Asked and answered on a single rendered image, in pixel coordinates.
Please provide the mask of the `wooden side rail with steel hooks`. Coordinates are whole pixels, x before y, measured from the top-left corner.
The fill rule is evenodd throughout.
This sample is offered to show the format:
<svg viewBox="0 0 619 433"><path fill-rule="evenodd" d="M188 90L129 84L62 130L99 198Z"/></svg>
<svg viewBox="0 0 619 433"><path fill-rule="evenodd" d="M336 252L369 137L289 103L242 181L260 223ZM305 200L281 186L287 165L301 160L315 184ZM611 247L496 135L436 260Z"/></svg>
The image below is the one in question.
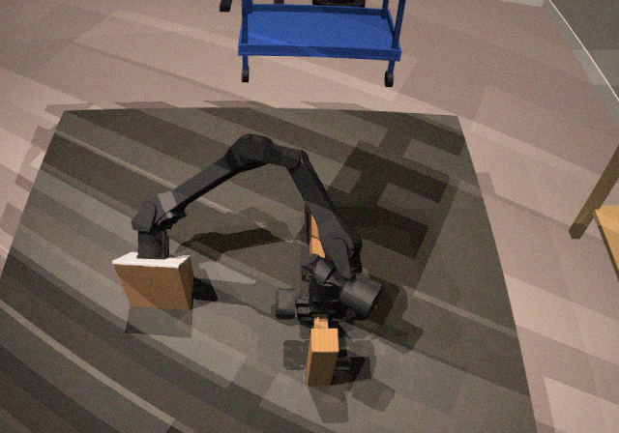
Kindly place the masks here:
<svg viewBox="0 0 619 433"><path fill-rule="evenodd" d="M309 209L309 256L318 254L325 258L325 254L318 236L318 229ZM312 314L312 329L328 329L328 314Z"/></svg>

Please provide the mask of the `wooden headboard post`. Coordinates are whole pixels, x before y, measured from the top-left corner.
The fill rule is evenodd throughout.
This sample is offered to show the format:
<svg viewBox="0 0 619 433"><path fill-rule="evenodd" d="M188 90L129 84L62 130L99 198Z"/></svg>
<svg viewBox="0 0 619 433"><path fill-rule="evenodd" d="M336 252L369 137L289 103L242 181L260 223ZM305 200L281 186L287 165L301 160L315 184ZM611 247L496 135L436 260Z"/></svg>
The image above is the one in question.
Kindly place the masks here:
<svg viewBox="0 0 619 433"><path fill-rule="evenodd" d="M311 329L307 360L307 386L330 386L338 356L338 329Z"/></svg>

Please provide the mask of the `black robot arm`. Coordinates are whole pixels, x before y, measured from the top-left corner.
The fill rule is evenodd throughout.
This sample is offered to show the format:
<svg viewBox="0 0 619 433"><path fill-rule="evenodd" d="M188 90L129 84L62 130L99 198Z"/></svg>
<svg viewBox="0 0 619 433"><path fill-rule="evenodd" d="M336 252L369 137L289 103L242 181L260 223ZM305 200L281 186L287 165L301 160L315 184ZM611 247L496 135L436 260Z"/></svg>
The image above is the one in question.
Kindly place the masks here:
<svg viewBox="0 0 619 433"><path fill-rule="evenodd" d="M267 163L286 167L315 219L325 256L312 254L302 264L302 280L309 281L313 294L340 303L368 317L378 302L383 284L360 274L363 242L337 211L322 185L308 154L300 149L273 143L265 136L247 133L227 150L222 159L175 189L143 201L132 219L138 230L137 259L165 259L169 255L167 230L181 217L187 205L234 175Z"/></svg>

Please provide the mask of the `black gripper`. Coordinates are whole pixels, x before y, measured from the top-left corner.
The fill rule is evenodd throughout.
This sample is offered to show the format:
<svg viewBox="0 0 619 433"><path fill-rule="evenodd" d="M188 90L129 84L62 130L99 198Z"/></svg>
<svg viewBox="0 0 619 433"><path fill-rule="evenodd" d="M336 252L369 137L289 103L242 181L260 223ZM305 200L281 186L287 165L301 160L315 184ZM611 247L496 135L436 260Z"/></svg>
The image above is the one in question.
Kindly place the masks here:
<svg viewBox="0 0 619 433"><path fill-rule="evenodd" d="M311 287L309 295L298 295L295 299L295 289L279 289L276 300L276 317L278 319L291 320L295 318L295 307L297 310L297 320L312 325L312 314L328 314L328 325L346 321L347 308L340 303L339 296L330 299L320 298L313 294ZM350 308L350 320L366 321L368 317Z"/></svg>

